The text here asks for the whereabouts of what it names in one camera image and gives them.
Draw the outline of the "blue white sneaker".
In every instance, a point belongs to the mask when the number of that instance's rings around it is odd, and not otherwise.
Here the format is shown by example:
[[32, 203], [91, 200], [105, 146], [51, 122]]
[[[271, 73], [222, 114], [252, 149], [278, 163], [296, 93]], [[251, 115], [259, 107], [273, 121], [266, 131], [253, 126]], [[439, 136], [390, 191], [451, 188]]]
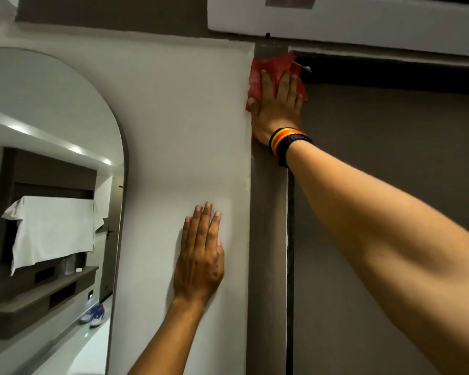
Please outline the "blue white sneaker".
[[90, 328], [99, 327], [105, 317], [105, 308], [102, 304], [92, 308], [91, 320], [89, 323]]
[[90, 323], [92, 308], [97, 307], [98, 305], [100, 305], [100, 303], [97, 303], [93, 305], [90, 309], [88, 309], [88, 311], [79, 319], [79, 323], [80, 324]]

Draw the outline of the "black braided wristband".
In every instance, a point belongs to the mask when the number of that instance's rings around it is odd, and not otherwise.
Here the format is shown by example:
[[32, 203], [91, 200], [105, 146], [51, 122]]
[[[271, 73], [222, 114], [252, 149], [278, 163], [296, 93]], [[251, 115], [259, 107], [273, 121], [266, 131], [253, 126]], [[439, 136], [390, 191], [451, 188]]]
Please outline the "black braided wristband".
[[307, 143], [313, 144], [313, 140], [309, 138], [307, 135], [303, 134], [302, 132], [298, 132], [297, 130], [295, 131], [288, 131], [284, 133], [284, 135], [278, 139], [276, 142], [276, 146], [274, 149], [274, 153], [278, 158], [279, 165], [281, 167], [287, 168], [288, 169], [288, 164], [287, 164], [287, 152], [289, 147], [297, 142], [297, 141], [304, 141]]

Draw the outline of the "white air conditioner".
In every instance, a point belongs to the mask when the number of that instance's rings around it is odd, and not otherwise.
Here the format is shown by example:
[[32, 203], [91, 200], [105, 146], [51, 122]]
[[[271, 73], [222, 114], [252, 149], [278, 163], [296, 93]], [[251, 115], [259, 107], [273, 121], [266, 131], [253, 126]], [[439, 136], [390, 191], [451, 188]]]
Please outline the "white air conditioner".
[[207, 0], [217, 32], [469, 56], [469, 0]]

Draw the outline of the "dark brown door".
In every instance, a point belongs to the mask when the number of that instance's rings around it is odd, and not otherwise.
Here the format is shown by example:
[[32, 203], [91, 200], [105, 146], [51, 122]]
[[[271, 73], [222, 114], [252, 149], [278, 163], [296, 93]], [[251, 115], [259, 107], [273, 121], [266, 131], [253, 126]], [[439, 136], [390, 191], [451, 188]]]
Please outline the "dark brown door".
[[[469, 67], [296, 51], [315, 144], [469, 231]], [[440, 375], [288, 181], [288, 375]]]

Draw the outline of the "arched wall mirror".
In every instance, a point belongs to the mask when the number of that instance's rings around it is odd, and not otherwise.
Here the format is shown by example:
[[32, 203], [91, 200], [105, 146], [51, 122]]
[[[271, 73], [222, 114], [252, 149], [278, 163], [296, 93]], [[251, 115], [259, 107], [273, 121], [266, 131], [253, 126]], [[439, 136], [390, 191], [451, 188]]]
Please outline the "arched wall mirror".
[[[83, 75], [49, 54], [0, 47], [0, 302], [85, 266], [99, 267], [92, 286], [0, 340], [0, 375], [107, 374], [125, 163], [113, 111]], [[24, 196], [94, 200], [104, 220], [94, 249], [11, 276], [17, 226], [2, 214]], [[97, 303], [105, 308], [102, 324], [80, 324]]]

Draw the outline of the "person's left forearm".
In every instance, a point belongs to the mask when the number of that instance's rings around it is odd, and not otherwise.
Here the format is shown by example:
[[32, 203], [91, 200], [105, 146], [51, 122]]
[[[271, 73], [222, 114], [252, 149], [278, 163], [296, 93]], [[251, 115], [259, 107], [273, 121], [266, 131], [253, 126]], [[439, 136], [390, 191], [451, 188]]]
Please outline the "person's left forearm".
[[183, 375], [205, 309], [200, 298], [176, 297], [127, 375]]

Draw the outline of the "person's left hand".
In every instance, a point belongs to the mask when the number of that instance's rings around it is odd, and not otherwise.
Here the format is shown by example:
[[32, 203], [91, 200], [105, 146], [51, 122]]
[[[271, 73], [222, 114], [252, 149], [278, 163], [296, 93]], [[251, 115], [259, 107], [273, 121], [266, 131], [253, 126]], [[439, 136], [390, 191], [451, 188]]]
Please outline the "person's left hand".
[[176, 262], [173, 288], [176, 297], [200, 298], [206, 306], [224, 278], [218, 269], [218, 237], [221, 212], [213, 212], [205, 248], [199, 248], [199, 222], [204, 206], [197, 205], [188, 232], [188, 247], [181, 250]]

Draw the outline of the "white draped sheet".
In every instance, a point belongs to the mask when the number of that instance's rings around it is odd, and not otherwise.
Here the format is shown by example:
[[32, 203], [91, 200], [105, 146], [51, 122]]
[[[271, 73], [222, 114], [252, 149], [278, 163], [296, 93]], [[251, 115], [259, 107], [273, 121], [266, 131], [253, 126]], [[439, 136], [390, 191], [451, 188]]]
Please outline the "white draped sheet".
[[104, 224], [94, 200], [62, 197], [24, 196], [2, 218], [17, 226], [11, 276], [22, 267], [91, 252]]

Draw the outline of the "person's right forearm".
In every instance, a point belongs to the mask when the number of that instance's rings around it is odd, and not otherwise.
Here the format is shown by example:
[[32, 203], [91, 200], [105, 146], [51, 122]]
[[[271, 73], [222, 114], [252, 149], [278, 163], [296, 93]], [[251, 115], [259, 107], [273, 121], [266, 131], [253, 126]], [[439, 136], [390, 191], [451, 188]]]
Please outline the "person's right forearm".
[[304, 140], [286, 161], [391, 322], [441, 373], [469, 375], [469, 232]]

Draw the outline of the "person's right hand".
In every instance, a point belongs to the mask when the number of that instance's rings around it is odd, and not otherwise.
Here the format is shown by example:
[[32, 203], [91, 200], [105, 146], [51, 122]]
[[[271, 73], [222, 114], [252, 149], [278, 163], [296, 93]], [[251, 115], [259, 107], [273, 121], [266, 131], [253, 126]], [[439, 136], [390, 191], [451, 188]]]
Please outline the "person's right hand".
[[261, 71], [261, 101], [260, 111], [251, 112], [252, 134], [256, 140], [268, 146], [272, 134], [279, 128], [292, 127], [300, 129], [300, 113], [294, 112], [294, 103], [297, 93], [299, 78], [290, 75], [287, 104], [281, 105], [276, 101], [273, 83], [265, 70]]

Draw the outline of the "orange yellow striped wristband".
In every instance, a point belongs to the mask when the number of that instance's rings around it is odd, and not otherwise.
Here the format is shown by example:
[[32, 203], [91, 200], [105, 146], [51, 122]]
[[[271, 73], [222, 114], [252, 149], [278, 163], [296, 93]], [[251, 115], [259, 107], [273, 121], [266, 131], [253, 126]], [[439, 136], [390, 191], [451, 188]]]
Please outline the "orange yellow striped wristband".
[[271, 150], [272, 154], [274, 154], [276, 157], [278, 157], [277, 154], [277, 148], [281, 141], [291, 135], [305, 135], [303, 132], [301, 132], [298, 129], [292, 128], [292, 127], [283, 127], [277, 129], [272, 136], [269, 139], [268, 147]]

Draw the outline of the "brown door frame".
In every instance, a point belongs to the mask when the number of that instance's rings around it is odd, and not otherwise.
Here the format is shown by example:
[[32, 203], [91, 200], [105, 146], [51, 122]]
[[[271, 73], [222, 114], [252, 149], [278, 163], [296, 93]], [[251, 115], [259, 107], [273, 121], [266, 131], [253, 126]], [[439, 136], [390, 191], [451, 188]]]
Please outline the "brown door frame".
[[294, 177], [251, 142], [245, 375], [294, 375]]

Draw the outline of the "grey wooden wall shelf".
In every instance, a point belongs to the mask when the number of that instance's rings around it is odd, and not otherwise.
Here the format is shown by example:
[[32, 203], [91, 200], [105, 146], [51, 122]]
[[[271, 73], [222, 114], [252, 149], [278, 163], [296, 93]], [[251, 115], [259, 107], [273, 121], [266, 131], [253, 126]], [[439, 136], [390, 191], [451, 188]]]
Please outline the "grey wooden wall shelf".
[[85, 266], [50, 283], [0, 302], [0, 340], [10, 340], [92, 286], [98, 266]]

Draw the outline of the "red cleaning cloth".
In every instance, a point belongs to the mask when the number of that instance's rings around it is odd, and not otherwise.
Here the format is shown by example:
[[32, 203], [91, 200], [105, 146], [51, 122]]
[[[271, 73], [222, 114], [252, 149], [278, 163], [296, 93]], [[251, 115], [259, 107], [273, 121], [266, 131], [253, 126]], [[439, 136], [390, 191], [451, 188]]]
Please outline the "red cleaning cloth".
[[302, 66], [295, 62], [295, 55], [290, 52], [281, 56], [276, 56], [270, 59], [254, 59], [252, 61], [250, 75], [249, 75], [249, 92], [248, 99], [254, 98], [258, 102], [261, 101], [261, 71], [265, 70], [271, 78], [273, 83], [274, 94], [278, 87], [278, 82], [281, 76], [289, 71], [290, 75], [296, 75], [298, 80], [297, 93], [303, 96], [303, 105], [307, 102], [308, 98], [306, 95], [303, 81], [300, 78], [300, 72]]

